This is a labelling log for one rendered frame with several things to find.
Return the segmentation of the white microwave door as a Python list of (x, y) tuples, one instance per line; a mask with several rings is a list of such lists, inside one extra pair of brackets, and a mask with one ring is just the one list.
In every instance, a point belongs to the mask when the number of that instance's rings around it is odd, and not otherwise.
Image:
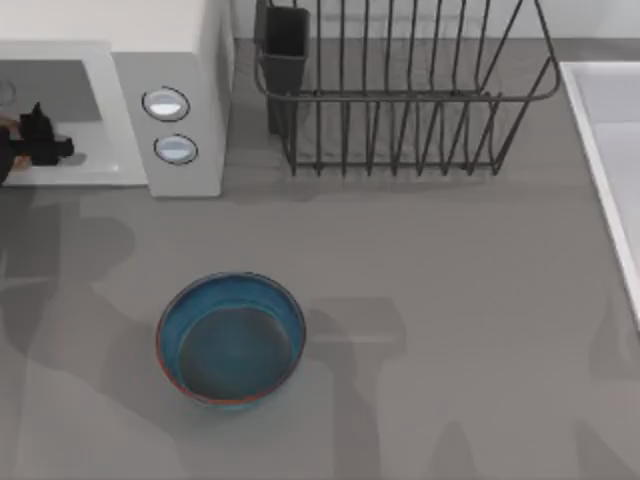
[(75, 153), (57, 166), (13, 171), (17, 186), (137, 186), (147, 183), (108, 43), (0, 41), (0, 117), (39, 104)]

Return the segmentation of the round grey microwave knob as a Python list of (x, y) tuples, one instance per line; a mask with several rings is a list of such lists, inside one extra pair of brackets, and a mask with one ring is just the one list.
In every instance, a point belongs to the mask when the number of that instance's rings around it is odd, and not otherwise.
[(158, 138), (153, 145), (155, 155), (171, 165), (186, 165), (199, 154), (197, 144), (187, 136), (174, 134)]
[(177, 122), (190, 111), (188, 98), (179, 90), (163, 86), (142, 96), (142, 107), (153, 119), (161, 122)]

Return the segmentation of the pale microwave oven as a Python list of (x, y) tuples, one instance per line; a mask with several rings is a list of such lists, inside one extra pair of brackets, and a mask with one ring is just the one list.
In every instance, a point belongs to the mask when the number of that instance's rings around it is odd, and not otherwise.
[[(221, 192), (234, 79), (230, 0), (0, 0), (0, 41), (101, 41), (109, 44), (147, 183), (157, 198)], [(142, 96), (163, 86), (189, 100), (188, 115), (161, 122)], [(153, 149), (180, 134), (198, 157), (171, 165)]]

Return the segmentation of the dark grey cutlery holder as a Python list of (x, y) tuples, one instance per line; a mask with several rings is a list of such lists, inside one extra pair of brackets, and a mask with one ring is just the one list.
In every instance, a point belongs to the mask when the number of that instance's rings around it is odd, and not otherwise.
[(298, 6), (276, 6), (256, 0), (254, 43), (261, 69), (272, 135), (287, 139), (290, 118), (297, 107), (285, 96), (297, 96), (302, 88), (310, 38), (310, 12)]

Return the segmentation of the blue bowl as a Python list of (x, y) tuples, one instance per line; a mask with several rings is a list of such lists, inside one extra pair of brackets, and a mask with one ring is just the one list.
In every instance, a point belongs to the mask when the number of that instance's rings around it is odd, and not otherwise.
[(154, 333), (163, 376), (184, 397), (226, 410), (249, 408), (294, 374), (307, 342), (295, 296), (255, 272), (198, 278), (167, 304)]

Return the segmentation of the white sink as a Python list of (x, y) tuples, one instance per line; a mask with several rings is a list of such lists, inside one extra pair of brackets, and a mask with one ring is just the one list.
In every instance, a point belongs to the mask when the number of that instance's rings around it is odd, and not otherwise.
[(640, 330), (640, 61), (560, 68)]

